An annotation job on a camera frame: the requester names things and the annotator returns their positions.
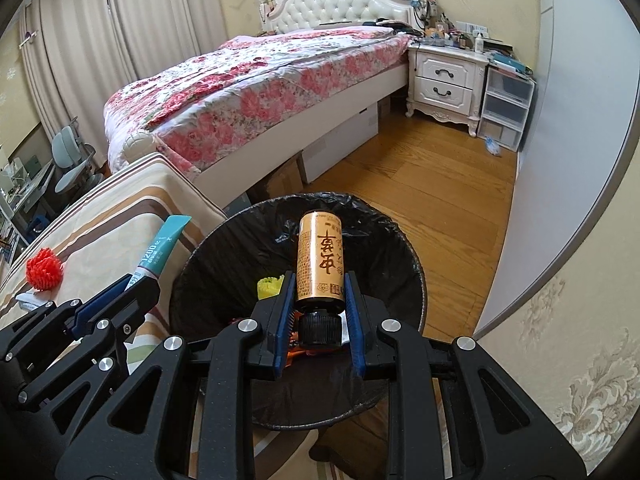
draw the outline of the wardrobe door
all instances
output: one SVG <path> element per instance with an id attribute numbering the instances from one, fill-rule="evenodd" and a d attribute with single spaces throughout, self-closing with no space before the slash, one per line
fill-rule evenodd
<path id="1" fill-rule="evenodd" d="M 554 40 L 554 10 L 548 9 L 540 16 L 540 47 L 538 48 L 538 61 L 536 63 L 536 94 L 532 106 L 531 120 L 526 130 L 526 135 L 522 139 L 522 150 L 520 152 L 520 171 L 524 168 L 529 154 L 529 147 L 533 142 L 542 105 L 545 101 L 546 82 L 549 76 L 549 65 L 551 64 L 551 49 Z"/>
<path id="2" fill-rule="evenodd" d="M 554 0 L 546 91 L 516 180 L 506 239 L 479 321 L 516 301 L 571 240 L 602 192 L 636 107 L 640 34 L 619 0 Z M 593 24 L 615 42 L 593 41 Z"/>

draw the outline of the floral bedspread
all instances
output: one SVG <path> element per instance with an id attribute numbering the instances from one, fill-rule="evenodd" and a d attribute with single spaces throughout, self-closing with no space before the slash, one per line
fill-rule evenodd
<path id="1" fill-rule="evenodd" d="M 111 170 L 127 166 L 127 136 L 145 130 L 194 178 L 268 128 L 391 67 L 409 40 L 389 28 L 350 27 L 227 41 L 109 99 Z"/>

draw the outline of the tube cap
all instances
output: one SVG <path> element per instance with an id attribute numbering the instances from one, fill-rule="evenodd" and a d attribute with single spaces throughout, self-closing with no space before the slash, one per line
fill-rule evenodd
<path id="1" fill-rule="evenodd" d="M 307 350 L 332 350 L 342 346 L 342 320 L 337 314 L 316 310 L 298 320 L 298 343 Z"/>

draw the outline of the red loofah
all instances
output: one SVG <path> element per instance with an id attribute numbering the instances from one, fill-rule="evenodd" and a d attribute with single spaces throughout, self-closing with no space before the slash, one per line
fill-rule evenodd
<path id="1" fill-rule="evenodd" d="M 27 260 L 27 281 L 37 290 L 51 290 L 62 282 L 62 262 L 51 249 L 41 249 Z"/>

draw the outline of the white tufted headboard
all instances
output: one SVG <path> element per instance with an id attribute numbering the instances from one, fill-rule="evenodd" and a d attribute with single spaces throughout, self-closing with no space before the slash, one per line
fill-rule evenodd
<path id="1" fill-rule="evenodd" d="M 375 21 L 389 18 L 411 23 L 411 0 L 275 0 L 267 14 L 268 0 L 260 0 L 262 28 L 283 33 L 314 28 L 321 23 Z"/>

